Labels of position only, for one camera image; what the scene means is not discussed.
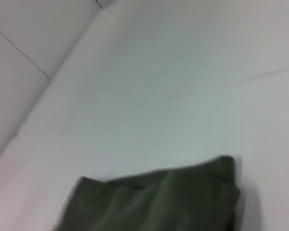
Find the white sheet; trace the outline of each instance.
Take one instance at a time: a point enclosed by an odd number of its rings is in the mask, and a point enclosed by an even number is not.
[[[219,154],[239,163],[240,230],[289,231],[289,0],[121,1],[2,154],[0,231],[50,230],[81,175]]]

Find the white mattress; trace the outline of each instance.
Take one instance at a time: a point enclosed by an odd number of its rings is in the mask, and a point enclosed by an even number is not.
[[[289,0],[124,0],[0,157],[0,231],[49,231],[78,177],[238,160],[242,231],[289,231]]]

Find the dark green fabric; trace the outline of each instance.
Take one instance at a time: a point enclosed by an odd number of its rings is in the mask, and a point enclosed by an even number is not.
[[[83,177],[57,231],[232,231],[234,160],[110,182]]]

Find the white surface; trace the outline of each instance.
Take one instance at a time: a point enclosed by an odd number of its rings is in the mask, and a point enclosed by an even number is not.
[[[287,67],[289,0],[113,5],[0,158],[0,230],[50,230],[81,175],[232,154],[240,230],[289,231]]]
[[[49,79],[0,34],[0,151]]]
[[[97,10],[92,0],[0,0],[0,32],[53,76]]]

